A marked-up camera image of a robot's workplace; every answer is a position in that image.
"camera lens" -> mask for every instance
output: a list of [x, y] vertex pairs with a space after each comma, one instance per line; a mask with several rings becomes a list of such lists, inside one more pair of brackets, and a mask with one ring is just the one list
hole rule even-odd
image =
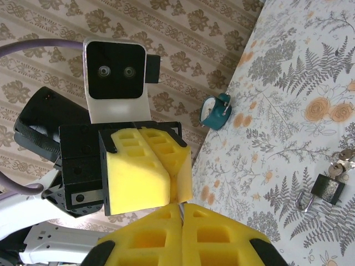
[[111, 69], [108, 66], [103, 65], [100, 66], [98, 73], [101, 78], [106, 78], [108, 75], [111, 74]]
[[135, 75], [135, 70], [134, 70], [134, 68], [129, 66], [129, 67], [124, 69], [124, 73], [123, 74], [124, 74], [124, 76], [126, 78], [132, 78]]

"teal wristwatch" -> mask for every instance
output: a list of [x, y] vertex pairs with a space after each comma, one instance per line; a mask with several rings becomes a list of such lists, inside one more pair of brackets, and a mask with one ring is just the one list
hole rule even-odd
[[223, 127], [232, 112], [230, 102], [231, 96], [226, 93], [208, 97], [201, 107], [200, 123], [214, 130]]

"black camera panel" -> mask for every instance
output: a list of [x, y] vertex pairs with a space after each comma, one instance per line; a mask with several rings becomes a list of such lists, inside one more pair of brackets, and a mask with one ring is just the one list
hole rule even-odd
[[137, 99], [143, 94], [145, 49], [138, 44], [87, 45], [89, 94], [94, 99]]

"beige damask wallpaper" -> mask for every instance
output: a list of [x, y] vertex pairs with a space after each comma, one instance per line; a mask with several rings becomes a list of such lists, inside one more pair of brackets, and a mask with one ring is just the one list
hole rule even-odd
[[[195, 158], [207, 133], [198, 122], [202, 101], [226, 90], [262, 5], [258, 0], [0, 0], [0, 45], [36, 38], [81, 42], [87, 36], [143, 43], [148, 53], [163, 58], [161, 83], [148, 87], [152, 118], [182, 122]], [[78, 50], [40, 47], [0, 58], [1, 171], [28, 183], [52, 168], [14, 142], [13, 124], [43, 85], [86, 106], [82, 72]], [[79, 226], [108, 230], [144, 212], [100, 215]]]

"yellow foam pad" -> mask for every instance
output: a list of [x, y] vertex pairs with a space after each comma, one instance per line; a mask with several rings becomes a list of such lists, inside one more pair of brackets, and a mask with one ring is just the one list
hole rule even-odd
[[111, 138], [117, 153], [106, 153], [109, 213], [169, 204], [169, 173], [138, 129], [122, 129]]
[[139, 132], [170, 175], [170, 203], [192, 199], [191, 148], [181, 147], [163, 130], [143, 128]]
[[264, 266], [249, 242], [259, 238], [270, 243], [264, 234], [201, 206], [184, 206], [184, 266]]
[[100, 239], [114, 241], [105, 266], [181, 266], [179, 206], [169, 204]]

